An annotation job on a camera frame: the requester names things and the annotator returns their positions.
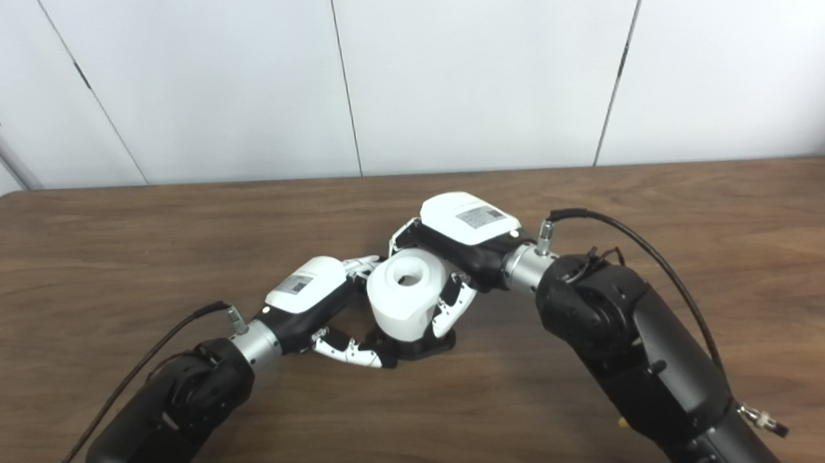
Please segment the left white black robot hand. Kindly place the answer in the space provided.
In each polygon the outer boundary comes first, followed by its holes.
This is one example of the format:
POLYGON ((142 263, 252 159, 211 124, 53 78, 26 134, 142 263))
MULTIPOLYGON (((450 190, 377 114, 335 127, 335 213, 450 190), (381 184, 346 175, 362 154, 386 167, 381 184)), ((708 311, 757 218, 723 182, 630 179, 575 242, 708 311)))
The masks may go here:
POLYGON ((378 254, 348 261, 314 257, 268 293, 256 320, 271 331, 280 354, 312 351, 350 365, 388 368, 394 361, 377 349, 330 327, 330 321, 362 293, 384 259, 378 254))

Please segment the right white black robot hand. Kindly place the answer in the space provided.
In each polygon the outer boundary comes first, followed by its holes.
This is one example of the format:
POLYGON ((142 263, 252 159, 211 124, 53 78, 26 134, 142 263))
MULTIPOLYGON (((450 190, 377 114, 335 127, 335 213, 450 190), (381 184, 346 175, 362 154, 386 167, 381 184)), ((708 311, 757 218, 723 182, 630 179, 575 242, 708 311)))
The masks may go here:
POLYGON ((442 292, 429 331, 442 339, 466 313, 479 293, 492 289, 531 290, 517 265, 537 247, 520 222, 468 192, 450 191, 424 201, 420 214, 398 229, 389 255, 422 250, 452 268, 443 275, 442 292))

